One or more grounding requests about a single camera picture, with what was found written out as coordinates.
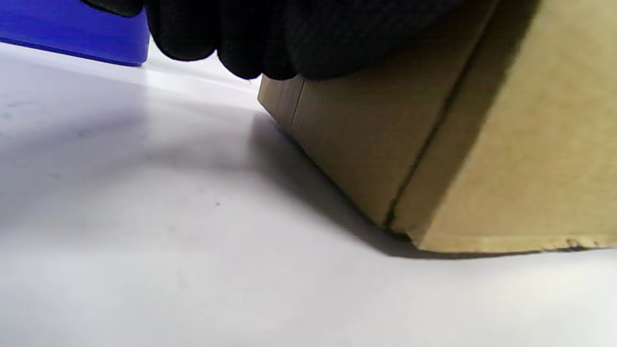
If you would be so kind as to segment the person's left hand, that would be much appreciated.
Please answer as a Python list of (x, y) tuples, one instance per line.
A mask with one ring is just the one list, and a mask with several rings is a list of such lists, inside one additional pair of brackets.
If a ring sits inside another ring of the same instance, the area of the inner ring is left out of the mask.
[(87, 0), (121, 17), (145, 13), (157, 48), (174, 61), (214, 53), (236, 77), (328, 80), (366, 68), (459, 0)]

